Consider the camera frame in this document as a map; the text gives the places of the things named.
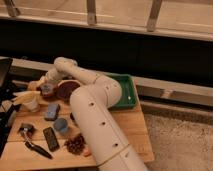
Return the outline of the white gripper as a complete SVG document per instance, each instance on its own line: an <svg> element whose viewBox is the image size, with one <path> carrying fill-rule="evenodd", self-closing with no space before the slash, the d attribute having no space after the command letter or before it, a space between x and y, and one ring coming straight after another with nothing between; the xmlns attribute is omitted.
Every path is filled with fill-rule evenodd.
<svg viewBox="0 0 213 171"><path fill-rule="evenodd" d="M56 85L62 80L62 78L63 74L56 68L52 68L45 74L45 76L42 76L38 81L36 81L36 88L40 87L45 82Z"/></svg>

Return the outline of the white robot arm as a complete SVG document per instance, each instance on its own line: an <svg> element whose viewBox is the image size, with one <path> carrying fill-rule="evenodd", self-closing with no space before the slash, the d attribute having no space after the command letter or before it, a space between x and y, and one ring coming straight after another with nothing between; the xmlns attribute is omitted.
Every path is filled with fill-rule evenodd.
<svg viewBox="0 0 213 171"><path fill-rule="evenodd" d="M54 67L45 74L44 81L57 84L67 76L82 83L71 94L70 107L99 171L148 171L109 112L122 97L120 84L64 57L54 60Z"/></svg>

